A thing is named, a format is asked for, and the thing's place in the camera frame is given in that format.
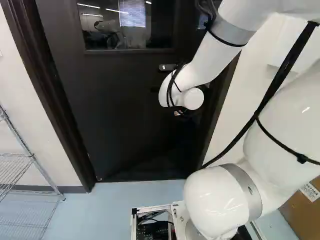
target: dark door frame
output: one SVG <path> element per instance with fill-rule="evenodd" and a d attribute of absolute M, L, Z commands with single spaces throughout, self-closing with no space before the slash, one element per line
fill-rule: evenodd
<path fill-rule="evenodd" d="M 86 192 L 97 179 L 49 50 L 34 0 L 0 0 L 33 87 Z"/>
<path fill-rule="evenodd" d="M 91 192 L 97 178 L 53 61 L 36 2 L 0 0 L 0 3 L 35 91 L 83 187 Z M 199 141 L 194 146 L 195 169 L 205 159 L 238 57 L 209 86 L 206 112 L 200 120 Z"/>

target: door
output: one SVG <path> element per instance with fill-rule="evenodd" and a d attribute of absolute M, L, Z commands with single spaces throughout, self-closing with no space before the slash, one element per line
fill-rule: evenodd
<path fill-rule="evenodd" d="M 183 179 L 195 170 L 197 121 L 158 103 L 160 64 L 190 61 L 194 0 L 36 0 L 98 181 Z"/>

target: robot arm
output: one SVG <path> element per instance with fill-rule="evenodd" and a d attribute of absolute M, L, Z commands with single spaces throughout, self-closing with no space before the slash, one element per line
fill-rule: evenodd
<path fill-rule="evenodd" d="M 175 78 L 181 91 L 172 86 L 175 105 L 191 109 L 189 105 L 194 98 L 196 103 L 191 107 L 200 107 L 201 98 L 188 92 L 217 77 L 274 12 L 319 22 L 320 1 L 224 0 L 193 60 Z M 317 161 L 320 160 L 316 146 L 320 136 L 319 67 L 320 61 L 313 70 L 278 91 L 259 115 L 276 139 Z M 171 74 L 159 91 L 163 107 L 168 107 L 166 93 L 170 80 Z M 231 239 L 237 227 L 276 210 L 305 183 L 320 175 L 319 162 L 301 164 L 256 123 L 248 131 L 243 149 L 245 157 L 237 164 L 205 168 L 186 180 L 187 212 L 192 224 L 208 240 Z"/>
<path fill-rule="evenodd" d="M 192 61 L 174 80 L 179 87 L 173 85 L 171 89 L 175 106 L 190 110 L 199 108 L 204 100 L 203 93 L 195 91 L 194 87 L 215 79 L 275 12 L 315 20 L 320 16 L 320 3 L 316 0 L 223 0 L 216 20 Z M 158 99 L 162 107 L 169 107 L 167 89 L 171 76 L 170 73 L 160 87 Z"/>

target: label sticker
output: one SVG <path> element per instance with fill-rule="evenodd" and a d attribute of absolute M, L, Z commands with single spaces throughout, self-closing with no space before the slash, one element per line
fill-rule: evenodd
<path fill-rule="evenodd" d="M 320 198 L 320 192 L 311 184 L 307 183 L 299 189 L 312 203 Z"/>

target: black cable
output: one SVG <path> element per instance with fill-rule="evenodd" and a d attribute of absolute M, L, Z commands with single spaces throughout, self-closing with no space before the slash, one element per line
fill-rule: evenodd
<path fill-rule="evenodd" d="M 171 105 L 173 107 L 175 106 L 175 103 L 174 103 L 173 98 L 172 98 L 172 86 L 173 86 L 173 84 L 176 84 L 175 79 L 176 79 L 178 73 L 183 68 L 183 66 L 184 66 L 184 64 L 182 62 L 177 64 L 177 67 L 175 69 L 174 74 L 171 73 L 171 79 L 170 79 L 170 81 L 168 83 L 168 87 L 166 89 L 166 104 L 168 105 L 168 107 L 170 107 Z"/>
<path fill-rule="evenodd" d="M 303 29 L 302 33 L 299 35 L 298 39 L 295 41 L 294 45 L 292 46 L 291 50 L 289 51 L 288 55 L 285 57 L 283 63 L 281 64 L 279 70 L 277 71 L 276 75 L 274 76 L 269 88 L 267 89 L 260 105 L 249 119 L 249 121 L 244 125 L 241 131 L 235 136 L 235 138 L 229 143 L 229 145 L 216 157 L 205 163 L 200 167 L 200 169 L 205 169 L 210 164 L 214 163 L 215 161 L 222 158 L 226 153 L 228 153 L 236 143 L 243 137 L 243 135 L 249 130 L 251 125 L 255 122 L 256 118 L 259 116 L 261 111 L 267 105 L 269 100 L 275 95 L 281 84 L 286 79 L 288 73 L 290 72 L 291 68 L 295 64 L 296 60 L 298 59 L 300 53 L 304 49 L 305 45 L 307 44 L 311 34 L 315 30 L 315 28 L 319 26 L 319 23 L 308 21 L 308 24 Z"/>
<path fill-rule="evenodd" d="M 210 8 L 210 11 L 212 13 L 211 22 L 213 22 L 217 17 L 217 12 L 218 11 L 217 11 L 217 9 L 215 7 L 215 4 L 214 4 L 214 2 L 212 0 L 207 0 L 207 2 L 208 2 L 208 5 L 209 5 L 209 8 Z"/>
<path fill-rule="evenodd" d="M 168 224 L 174 225 L 174 223 L 172 221 L 162 221 L 162 220 L 156 220 L 154 218 L 145 218 L 145 219 L 143 219 L 143 221 L 146 221 L 146 220 L 153 220 L 153 221 L 155 221 L 157 223 L 168 223 Z"/>
<path fill-rule="evenodd" d="M 209 19 L 212 19 L 212 18 L 213 18 L 213 14 L 212 14 L 209 10 L 207 10 L 207 9 L 205 9 L 203 6 L 201 6 L 201 4 L 200 4 L 199 1 L 200 1 L 200 0 L 194 0 L 195 7 L 196 7 L 200 12 L 202 12 L 202 13 L 205 14 L 205 15 L 207 15 Z"/>
<path fill-rule="evenodd" d="M 288 153 L 294 155 L 299 163 L 304 164 L 304 163 L 308 162 L 308 163 L 311 163 L 311 164 L 320 165 L 320 162 L 312 160 L 312 159 L 310 159 L 309 157 L 307 157 L 306 155 L 304 155 L 302 153 L 296 152 L 295 150 L 293 150 L 292 148 L 290 148 L 287 145 L 283 144 L 278 139 L 276 139 L 274 136 L 272 136 L 265 129 L 265 127 L 261 124 L 261 122 L 259 120 L 259 117 L 257 117 L 255 120 L 256 120 L 258 126 L 264 132 L 265 135 L 267 135 L 272 141 L 274 141 L 276 144 L 278 144 L 281 148 L 286 150 Z"/>

